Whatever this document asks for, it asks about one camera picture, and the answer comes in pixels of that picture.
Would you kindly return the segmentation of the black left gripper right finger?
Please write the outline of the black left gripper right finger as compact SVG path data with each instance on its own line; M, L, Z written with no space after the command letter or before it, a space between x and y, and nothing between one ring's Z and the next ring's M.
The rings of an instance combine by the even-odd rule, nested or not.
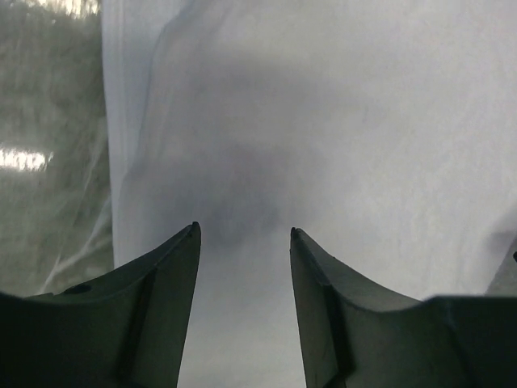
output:
M516 300L418 301L361 275L300 228L290 264L309 387L513 387Z

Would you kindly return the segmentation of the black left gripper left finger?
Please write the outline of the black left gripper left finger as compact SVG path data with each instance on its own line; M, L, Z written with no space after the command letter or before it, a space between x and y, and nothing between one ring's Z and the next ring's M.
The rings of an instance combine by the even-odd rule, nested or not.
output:
M3 293L2 386L177 386L200 246L200 225L192 223L62 293Z

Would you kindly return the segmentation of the white towel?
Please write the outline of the white towel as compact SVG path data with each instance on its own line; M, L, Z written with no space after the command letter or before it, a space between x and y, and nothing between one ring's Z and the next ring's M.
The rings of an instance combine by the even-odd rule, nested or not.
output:
M513 1L105 1L116 266L198 222L181 387L305 383L303 229L415 299L516 237Z

